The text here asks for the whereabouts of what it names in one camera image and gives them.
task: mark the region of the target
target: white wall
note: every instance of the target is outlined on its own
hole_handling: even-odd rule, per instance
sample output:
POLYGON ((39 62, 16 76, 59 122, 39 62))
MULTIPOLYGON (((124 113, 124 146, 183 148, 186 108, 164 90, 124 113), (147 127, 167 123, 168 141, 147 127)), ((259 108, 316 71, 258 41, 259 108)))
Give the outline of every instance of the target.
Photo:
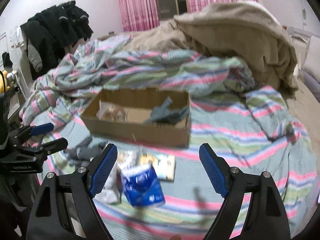
POLYGON ((259 0, 282 25, 293 26, 320 35, 320 22, 307 0, 259 0), (306 10, 303 19, 302 10, 306 10))
MULTIPOLYGON (((15 27, 25 23, 30 17, 52 5, 69 0, 10 0, 0 16, 0 34, 6 32, 10 43, 15 27)), ((122 32, 119 5, 117 0, 75 0, 76 5, 89 14, 89 25, 94 31, 92 39, 108 34, 111 31, 122 32)), ((20 64, 27 83, 32 84, 29 66, 20 49, 9 50, 14 68, 20 64)))

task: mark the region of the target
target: cardboard box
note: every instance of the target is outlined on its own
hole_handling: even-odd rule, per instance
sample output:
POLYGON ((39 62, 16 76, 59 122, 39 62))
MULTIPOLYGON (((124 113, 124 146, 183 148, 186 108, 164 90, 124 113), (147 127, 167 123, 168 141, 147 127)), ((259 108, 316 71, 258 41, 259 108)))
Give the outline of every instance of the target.
POLYGON ((173 101, 171 109, 190 107, 190 96, 185 91, 159 90, 157 88, 103 89, 87 106, 81 118, 92 134, 167 147, 187 147, 190 134, 189 117, 176 125, 144 124, 144 121, 150 118, 151 110, 155 106, 162 105, 169 96, 173 101), (128 121, 99 120, 96 114, 100 108, 100 101, 124 107, 128 111, 128 121))

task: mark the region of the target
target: blue package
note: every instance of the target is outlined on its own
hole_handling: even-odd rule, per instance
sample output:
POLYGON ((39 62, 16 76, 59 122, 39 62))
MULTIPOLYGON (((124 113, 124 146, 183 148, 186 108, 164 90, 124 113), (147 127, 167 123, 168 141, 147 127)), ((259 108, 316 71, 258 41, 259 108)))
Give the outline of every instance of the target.
POLYGON ((150 163, 122 170, 121 183, 132 206, 142 207, 165 202, 160 182, 150 163))

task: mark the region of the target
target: striped blanket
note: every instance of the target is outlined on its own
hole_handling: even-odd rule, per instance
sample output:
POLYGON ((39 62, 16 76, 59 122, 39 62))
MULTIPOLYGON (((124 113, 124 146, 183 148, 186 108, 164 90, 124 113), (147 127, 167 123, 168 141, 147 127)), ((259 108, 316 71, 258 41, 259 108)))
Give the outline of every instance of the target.
MULTIPOLYGON (((282 196, 292 235, 310 207, 316 185, 316 157, 306 130, 293 119, 281 95, 270 86, 255 86, 247 64, 238 57, 206 58, 195 51, 124 52, 130 35, 91 41, 68 54, 56 69, 37 79, 20 117, 25 124, 52 122, 55 130, 43 142, 61 136, 69 147, 85 141, 76 125, 85 106, 101 88, 146 87, 185 89, 191 94, 191 135, 188 149, 144 146, 150 153, 176 156, 174 183, 162 182, 165 205, 136 209, 125 198, 107 205, 95 200, 114 239, 202 239, 217 215, 223 199, 215 193, 199 161, 198 150, 209 143, 218 156, 243 172, 269 171, 282 196)), ((108 140, 119 148, 138 144, 108 140)), ((91 137, 89 144, 106 142, 91 137)), ((68 154, 49 156, 45 174, 75 170, 68 154)), ((246 194, 232 237, 239 235, 250 194, 246 194)))

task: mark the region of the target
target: bed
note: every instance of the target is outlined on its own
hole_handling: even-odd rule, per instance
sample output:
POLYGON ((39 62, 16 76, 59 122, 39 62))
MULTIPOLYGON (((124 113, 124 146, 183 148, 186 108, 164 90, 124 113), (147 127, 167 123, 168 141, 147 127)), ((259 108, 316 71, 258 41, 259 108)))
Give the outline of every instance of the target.
MULTIPOLYGON (((205 142, 230 166, 272 174, 293 237, 314 212, 320 147, 320 105, 293 76, 296 63, 288 34, 268 13, 245 3, 213 4, 147 32, 106 36, 79 46, 34 83, 20 117, 25 124, 54 124, 44 142, 65 137, 72 149, 107 142, 139 149, 139 143, 90 135, 81 113, 92 97, 102 87, 188 90, 189 147, 144 145, 151 153, 176 156, 174 183, 161 183, 166 204, 135 209, 124 197, 117 204, 105 204, 104 192, 96 197, 113 238, 204 237, 223 202, 199 161, 198 149, 205 142)), ((49 171, 66 174, 86 164, 88 160, 71 159, 65 152, 50 155, 39 182, 49 171)), ((249 201, 246 195, 232 237, 241 232, 249 201)))

